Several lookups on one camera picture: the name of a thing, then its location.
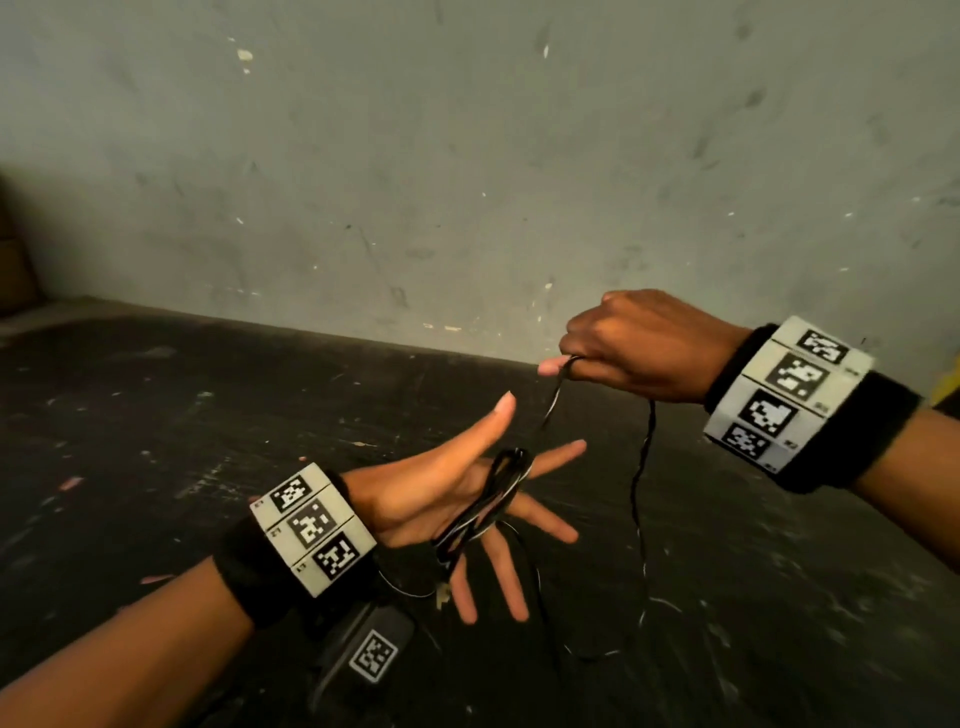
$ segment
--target device on wrist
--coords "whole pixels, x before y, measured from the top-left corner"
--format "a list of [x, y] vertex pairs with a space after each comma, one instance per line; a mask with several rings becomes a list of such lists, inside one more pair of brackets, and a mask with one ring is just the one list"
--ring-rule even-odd
[[375, 578], [368, 554], [376, 539], [348, 495], [338, 474], [310, 464], [252, 503], [221, 539], [214, 563], [257, 627], [307, 599], [348, 607]]
[[710, 387], [704, 433], [785, 490], [847, 487], [920, 403], [874, 363], [797, 316], [758, 328]]

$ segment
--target white tracking panel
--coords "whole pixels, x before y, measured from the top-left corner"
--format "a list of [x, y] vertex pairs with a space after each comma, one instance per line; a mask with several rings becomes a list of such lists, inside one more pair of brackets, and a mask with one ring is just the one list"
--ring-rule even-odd
[[717, 404], [711, 440], [779, 473], [874, 366], [874, 358], [792, 316]]
[[349, 503], [313, 463], [250, 509], [283, 562], [312, 596], [322, 593], [376, 546]]

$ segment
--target gray wall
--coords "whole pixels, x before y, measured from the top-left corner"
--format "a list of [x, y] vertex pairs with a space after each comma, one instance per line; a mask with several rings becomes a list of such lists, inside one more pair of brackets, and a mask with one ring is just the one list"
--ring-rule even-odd
[[199, 5], [0, 5], [53, 294], [535, 360], [656, 286], [924, 388], [960, 344], [952, 0]]

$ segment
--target fingernail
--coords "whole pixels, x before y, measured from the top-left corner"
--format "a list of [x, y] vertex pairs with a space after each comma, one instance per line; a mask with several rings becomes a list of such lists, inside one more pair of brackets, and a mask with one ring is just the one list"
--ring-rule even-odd
[[503, 397], [500, 398], [500, 401], [496, 404], [496, 407], [493, 408], [494, 412], [503, 412], [509, 405], [510, 400], [513, 398], [512, 392], [507, 392]]

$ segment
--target hand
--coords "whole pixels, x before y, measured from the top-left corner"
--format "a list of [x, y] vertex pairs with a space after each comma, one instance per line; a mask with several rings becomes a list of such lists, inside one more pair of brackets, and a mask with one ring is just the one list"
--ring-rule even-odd
[[[493, 412], [452, 440], [428, 452], [387, 465], [361, 468], [344, 475], [350, 499], [360, 519], [384, 546], [419, 544], [439, 536], [483, 490], [491, 460], [481, 458], [506, 431], [516, 410], [516, 399], [505, 394]], [[583, 454], [583, 440], [540, 454], [530, 477], [557, 470]], [[546, 531], [566, 544], [578, 534], [569, 523], [525, 493], [517, 493], [507, 513]], [[530, 617], [510, 547], [496, 526], [480, 537], [493, 564], [510, 614]], [[450, 591], [460, 618], [477, 621], [476, 605], [467, 582], [467, 557], [462, 556], [450, 577]]]
[[660, 401], [702, 402], [750, 334], [663, 291], [611, 291], [566, 325], [557, 356], [538, 372], [554, 376], [570, 354], [585, 358], [570, 378]]

